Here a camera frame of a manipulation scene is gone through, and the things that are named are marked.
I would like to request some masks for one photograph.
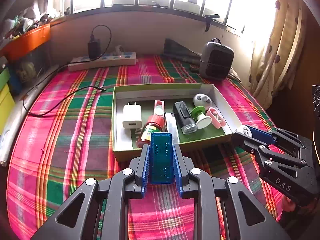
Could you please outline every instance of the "bottle label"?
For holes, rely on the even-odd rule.
[[[142,141],[151,141],[151,133],[152,132],[161,132],[157,127],[149,124],[146,126],[146,129],[144,130],[143,134],[141,135]]]

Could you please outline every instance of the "silver screw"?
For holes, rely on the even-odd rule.
[[[232,184],[236,184],[236,183],[238,183],[239,180],[238,180],[237,177],[231,176],[231,177],[228,178],[228,181],[229,181],[230,183],[232,183]]]
[[[200,172],[201,172],[201,169],[199,169],[199,168],[192,168],[192,169],[191,169],[191,173],[192,173],[192,174],[197,175],[197,174],[200,174]]]
[[[126,169],[124,169],[124,170],[122,171],[122,173],[123,173],[124,175],[130,175],[132,172],[133,172],[133,170],[130,169],[130,168],[126,168]]]
[[[88,178],[85,180],[85,183],[88,185],[88,186],[91,186],[93,184],[95,184],[96,180],[94,178]]]

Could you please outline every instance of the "black power adapter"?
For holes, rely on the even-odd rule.
[[[88,42],[88,55],[89,59],[96,59],[101,55],[100,40],[96,40],[93,34]]]

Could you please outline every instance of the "red bottle cap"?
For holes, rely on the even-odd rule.
[[[159,125],[161,128],[164,127],[164,119],[162,117],[159,117],[157,115],[152,115],[148,118],[148,121],[147,123],[150,123],[150,122],[153,122],[153,123],[156,123],[157,125]]]

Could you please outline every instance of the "plaid tablecloth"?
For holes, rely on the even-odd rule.
[[[13,149],[7,182],[10,225],[20,239],[30,239],[85,179],[107,179],[128,167],[118,163],[111,145],[113,87],[145,83],[209,83],[189,71],[190,65],[159,56],[139,57],[135,66],[58,73],[41,93],[32,111],[50,109],[67,94],[87,85],[49,116],[28,116]],[[256,100],[238,82],[214,82],[242,124],[274,128]],[[258,177],[254,157],[230,144],[183,153],[212,176],[236,176],[268,211],[280,218],[282,195]],[[218,210],[220,221],[222,213]],[[175,185],[149,185],[143,200],[129,206],[130,239],[192,239],[194,201],[178,197]],[[224,238],[223,224],[220,223]]]

